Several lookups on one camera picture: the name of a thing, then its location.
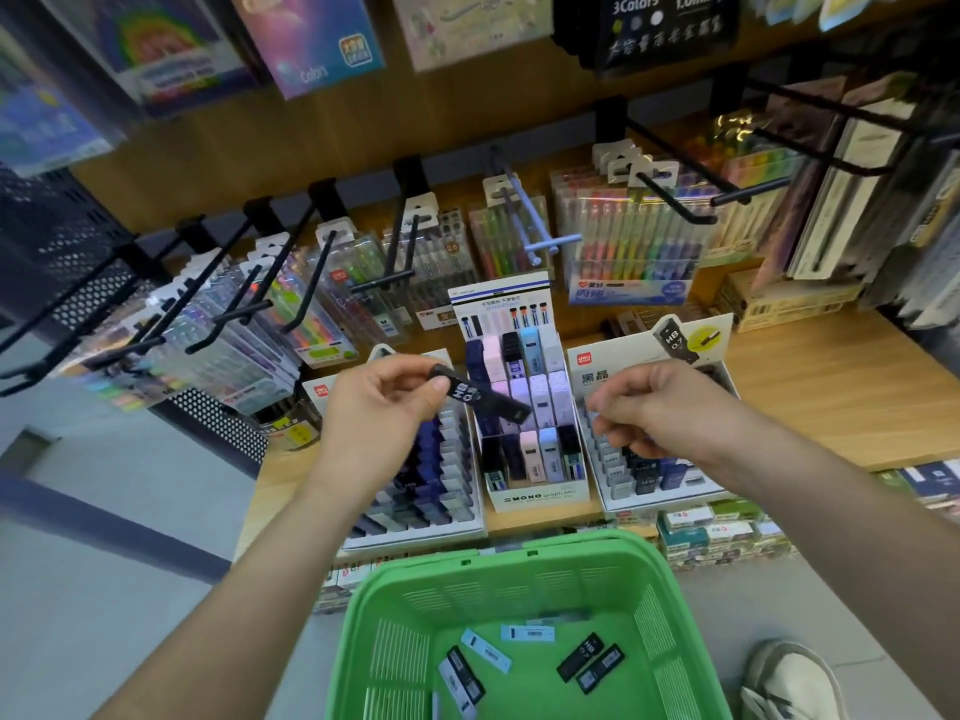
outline floor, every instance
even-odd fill
[[[40,385],[0,400],[0,438],[25,424],[61,437],[31,479],[233,556],[253,481],[149,412],[117,415],[81,391]],[[89,717],[208,590],[2,517],[0,576],[4,720]],[[801,558],[678,581],[725,686],[737,684],[755,642],[790,637],[836,668],[855,720],[939,717]],[[308,620],[270,720],[323,717],[342,623],[342,614]]]

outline green shopping basket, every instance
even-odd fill
[[[567,613],[556,641],[501,641],[503,624]],[[512,660],[503,674],[460,643],[472,629]],[[557,666],[591,632],[625,659],[588,695]],[[677,581],[631,532],[525,543],[488,556],[457,551],[383,565],[353,595],[330,681],[330,720],[460,718],[438,667],[458,645],[486,689],[479,718],[730,720]]]

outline shoe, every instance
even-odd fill
[[[743,720],[849,720],[834,671],[818,653],[785,639],[753,650],[740,699]]]

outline cardboard box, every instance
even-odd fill
[[[781,280],[751,290],[758,272],[731,272],[717,292],[717,307],[733,313],[739,333],[834,313],[844,303],[856,301],[862,287],[854,279]]]
[[[666,510],[674,512],[707,500],[728,497],[730,494],[711,480],[702,470],[690,467],[679,487],[661,489],[640,495],[636,491],[622,494],[617,485],[616,493],[608,484],[606,468],[600,455],[600,440],[589,432],[590,420],[586,414],[586,399],[611,376],[636,364],[649,364],[670,358],[671,351],[679,354],[696,368],[709,367],[715,380],[727,391],[738,396],[737,388],[723,362],[730,342],[734,318],[729,313],[708,318],[680,322],[677,315],[665,315],[649,331],[622,338],[589,343],[567,350],[570,371],[570,388],[577,403],[581,423],[582,442],[586,444],[586,457],[596,478],[597,488],[603,500],[604,511],[609,518],[635,509]],[[680,344],[673,348],[669,344]]]

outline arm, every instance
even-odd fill
[[[960,528],[677,361],[587,400],[614,447],[674,454],[760,505],[943,717],[960,717]]]
[[[425,383],[434,363],[397,355],[340,374],[293,500],[94,718],[267,713],[337,550],[444,403],[450,380]]]

